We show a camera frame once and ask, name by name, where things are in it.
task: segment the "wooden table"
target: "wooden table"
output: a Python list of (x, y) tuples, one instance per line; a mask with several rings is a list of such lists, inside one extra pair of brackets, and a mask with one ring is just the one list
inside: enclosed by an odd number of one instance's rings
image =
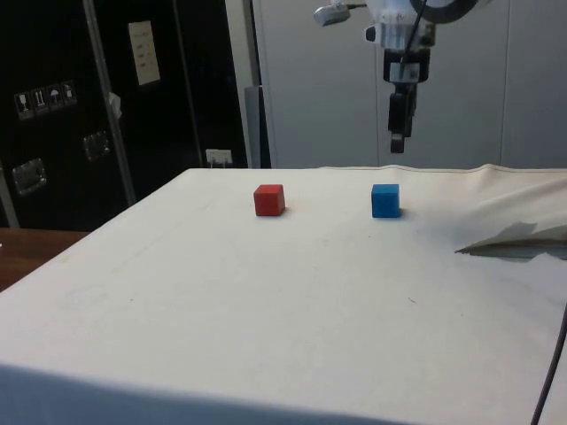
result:
[(0, 292), (88, 233), (0, 228)]

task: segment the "white tablecloth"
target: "white tablecloth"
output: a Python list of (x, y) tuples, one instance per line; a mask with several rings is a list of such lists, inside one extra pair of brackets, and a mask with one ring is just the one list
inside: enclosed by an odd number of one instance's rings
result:
[[(0, 423), (529, 423), (567, 265), (454, 251), (515, 223), (561, 237), (566, 182), (189, 171), (0, 294)], [(281, 218), (255, 217), (261, 183)], [(371, 218), (374, 183), (400, 184), (402, 219)], [(566, 363), (544, 424), (567, 423)]]

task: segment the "red cube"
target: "red cube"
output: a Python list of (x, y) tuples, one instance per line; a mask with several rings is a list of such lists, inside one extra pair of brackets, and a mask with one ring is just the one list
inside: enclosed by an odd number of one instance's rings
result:
[(254, 192), (256, 215), (276, 217), (285, 211), (284, 186), (281, 184), (262, 184)]

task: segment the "electrical outlet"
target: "electrical outlet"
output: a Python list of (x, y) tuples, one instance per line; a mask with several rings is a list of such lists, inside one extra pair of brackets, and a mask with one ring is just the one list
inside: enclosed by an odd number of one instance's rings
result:
[(206, 162), (211, 166), (231, 166), (232, 151), (228, 149), (207, 149)]

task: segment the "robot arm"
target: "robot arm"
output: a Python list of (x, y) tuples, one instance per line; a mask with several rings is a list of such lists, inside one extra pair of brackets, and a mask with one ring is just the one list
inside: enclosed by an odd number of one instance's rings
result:
[(375, 24), (366, 28), (370, 43), (384, 49), (384, 80), (393, 84), (390, 96), (388, 130), (392, 133), (392, 153), (403, 153), (405, 140), (412, 134), (416, 112), (417, 85), (429, 78), (431, 48), (435, 45), (436, 26), (461, 19), (490, 0), (365, 0), (331, 5), (315, 11), (321, 26), (350, 18), (351, 10), (367, 6)]

